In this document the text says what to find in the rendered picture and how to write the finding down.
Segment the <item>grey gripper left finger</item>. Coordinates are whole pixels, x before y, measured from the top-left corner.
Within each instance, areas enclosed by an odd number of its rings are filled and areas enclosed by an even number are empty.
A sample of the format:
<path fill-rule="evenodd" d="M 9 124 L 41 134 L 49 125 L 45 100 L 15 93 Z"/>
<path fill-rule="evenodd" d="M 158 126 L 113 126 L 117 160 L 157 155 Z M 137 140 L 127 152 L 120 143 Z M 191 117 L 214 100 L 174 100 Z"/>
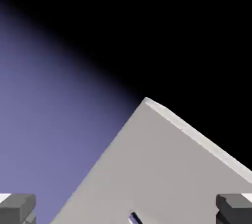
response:
<path fill-rule="evenodd" d="M 36 224 L 34 194 L 0 194 L 0 224 Z"/>

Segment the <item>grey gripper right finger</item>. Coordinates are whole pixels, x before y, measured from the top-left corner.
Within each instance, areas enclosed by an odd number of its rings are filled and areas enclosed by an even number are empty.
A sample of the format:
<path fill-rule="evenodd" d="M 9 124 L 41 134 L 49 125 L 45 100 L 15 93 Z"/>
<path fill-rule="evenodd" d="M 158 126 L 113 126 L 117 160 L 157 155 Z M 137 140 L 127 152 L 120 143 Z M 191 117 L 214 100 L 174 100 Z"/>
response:
<path fill-rule="evenodd" d="M 218 194 L 216 224 L 252 224 L 252 193 Z"/>

